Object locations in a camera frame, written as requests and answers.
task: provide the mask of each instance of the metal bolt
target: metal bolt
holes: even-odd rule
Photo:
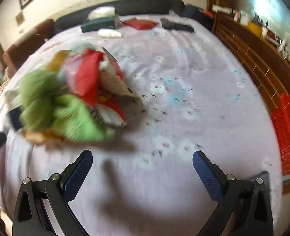
[[[53,175],[51,176],[52,180],[57,180],[57,179],[59,179],[59,177],[60,177],[60,174],[58,174],[58,173],[53,174]]]
[[[30,178],[29,177],[26,177],[24,180],[23,180],[23,183],[24,184],[28,184],[30,182]]]
[[[226,177],[229,181],[234,181],[236,179],[233,174],[228,174]]]
[[[258,182],[259,184],[263,184],[263,179],[261,179],[261,178],[258,177],[258,178],[256,179],[256,182]]]

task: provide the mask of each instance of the bed sheet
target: bed sheet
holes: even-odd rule
[[[158,26],[105,39],[75,27],[57,34],[30,56],[6,87],[41,67],[60,49],[90,42],[119,62],[127,85],[141,98],[121,106],[128,126],[98,145],[46,150],[4,125],[0,97],[0,206],[12,218],[25,177],[47,179],[91,150],[92,168],[70,207],[89,235],[196,235],[211,216],[212,201],[192,166],[202,149],[224,173],[246,179],[270,172],[274,225],[281,206],[281,163],[274,129],[249,75],[212,33],[194,20],[195,33]],[[159,22],[160,16],[140,16]],[[48,211],[58,235],[63,235]]]

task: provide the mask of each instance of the blue gripper pad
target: blue gripper pad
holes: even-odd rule
[[[193,154],[193,166],[212,200],[221,202],[224,196],[222,184],[210,169],[213,164],[202,151]]]
[[[67,203],[75,199],[93,162],[92,153],[84,150],[76,161],[62,172],[60,187],[63,190],[63,200]]]

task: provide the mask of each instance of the floor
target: floor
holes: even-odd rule
[[[12,236],[12,221],[3,212],[1,212],[1,218],[6,224],[8,236]],[[281,216],[276,225],[274,236],[281,236],[289,225],[290,225],[290,194],[283,196],[281,205]]]

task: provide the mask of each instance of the red plastic basket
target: red plastic basket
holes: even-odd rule
[[[278,109],[272,114],[279,149],[283,175],[290,174],[290,96],[281,94]]]

